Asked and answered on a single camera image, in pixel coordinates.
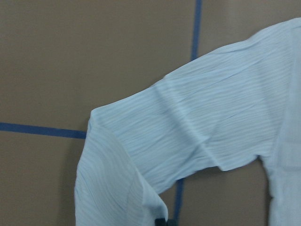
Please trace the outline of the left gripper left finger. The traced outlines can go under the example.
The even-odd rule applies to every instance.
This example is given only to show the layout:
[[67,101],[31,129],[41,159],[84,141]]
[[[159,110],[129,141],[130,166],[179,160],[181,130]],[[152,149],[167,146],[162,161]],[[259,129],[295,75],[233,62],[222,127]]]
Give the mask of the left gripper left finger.
[[166,220],[164,218],[155,219],[155,226],[166,226]]

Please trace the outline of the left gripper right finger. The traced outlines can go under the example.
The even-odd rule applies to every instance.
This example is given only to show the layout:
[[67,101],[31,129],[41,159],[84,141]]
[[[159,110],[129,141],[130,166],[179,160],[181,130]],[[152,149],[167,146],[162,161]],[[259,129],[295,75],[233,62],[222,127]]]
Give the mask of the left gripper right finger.
[[174,219],[168,219],[166,226],[176,226],[176,221]]

